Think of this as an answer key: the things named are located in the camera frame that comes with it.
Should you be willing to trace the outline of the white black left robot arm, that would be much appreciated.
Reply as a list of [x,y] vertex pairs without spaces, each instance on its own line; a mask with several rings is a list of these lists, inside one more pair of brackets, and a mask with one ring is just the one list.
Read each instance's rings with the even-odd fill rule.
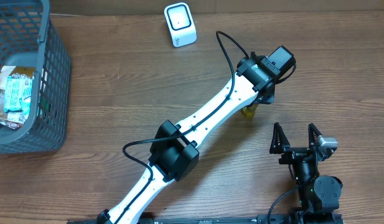
[[272,57],[244,58],[228,83],[199,110],[176,124],[165,121],[152,139],[127,143],[124,155],[145,170],[119,204],[98,215],[97,223],[137,223],[164,188],[197,165],[199,149],[212,132],[237,111],[272,95],[281,75]]

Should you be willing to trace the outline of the brown cookie pouch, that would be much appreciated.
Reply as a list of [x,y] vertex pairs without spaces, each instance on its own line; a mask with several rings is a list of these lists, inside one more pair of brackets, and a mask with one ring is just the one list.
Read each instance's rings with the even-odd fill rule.
[[34,71],[34,67],[3,66],[0,71],[0,89],[5,90],[9,77],[33,79]]

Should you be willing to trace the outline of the teal snack packet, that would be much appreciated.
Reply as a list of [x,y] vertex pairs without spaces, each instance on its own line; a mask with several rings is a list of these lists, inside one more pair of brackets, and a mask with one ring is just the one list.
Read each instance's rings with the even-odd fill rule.
[[8,77],[4,93],[4,111],[30,113],[32,79]]

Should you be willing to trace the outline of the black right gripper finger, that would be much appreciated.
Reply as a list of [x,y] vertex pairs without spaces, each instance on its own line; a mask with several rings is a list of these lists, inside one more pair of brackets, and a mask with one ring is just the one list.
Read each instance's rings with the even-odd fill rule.
[[310,123],[308,126],[308,134],[309,134],[309,147],[321,145],[320,140],[321,140],[322,134],[313,123]]
[[278,122],[274,123],[273,137],[272,137],[269,153],[282,154],[282,153],[285,153],[289,148],[290,148],[290,143],[281,125]]

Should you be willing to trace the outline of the yellow bottle silver cap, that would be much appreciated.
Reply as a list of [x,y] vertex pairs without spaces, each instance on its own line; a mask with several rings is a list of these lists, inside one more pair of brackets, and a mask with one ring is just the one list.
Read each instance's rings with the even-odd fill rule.
[[240,111],[244,117],[252,118],[255,115],[257,107],[258,107],[257,103],[252,103],[251,105],[243,107]]

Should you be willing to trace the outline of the small printed snack bag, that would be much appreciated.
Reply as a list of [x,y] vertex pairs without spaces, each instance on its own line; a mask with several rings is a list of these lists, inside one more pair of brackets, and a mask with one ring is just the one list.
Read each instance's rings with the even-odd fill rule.
[[0,91],[0,126],[11,129],[19,129],[23,126],[26,119],[22,111],[4,111],[4,92]]

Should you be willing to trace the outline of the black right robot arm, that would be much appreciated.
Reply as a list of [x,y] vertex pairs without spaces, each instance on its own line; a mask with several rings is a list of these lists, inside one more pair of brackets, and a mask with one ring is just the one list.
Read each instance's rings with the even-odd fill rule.
[[[325,137],[314,124],[308,126],[307,147],[291,147],[281,125],[274,123],[273,138],[269,152],[279,154],[278,162],[287,165],[295,188],[278,197],[270,206],[267,223],[343,223],[341,214],[334,213],[339,208],[342,181],[331,175],[320,175],[318,165],[330,158],[338,148],[335,138]],[[276,218],[274,207],[283,198],[296,192],[299,206],[286,215]]]

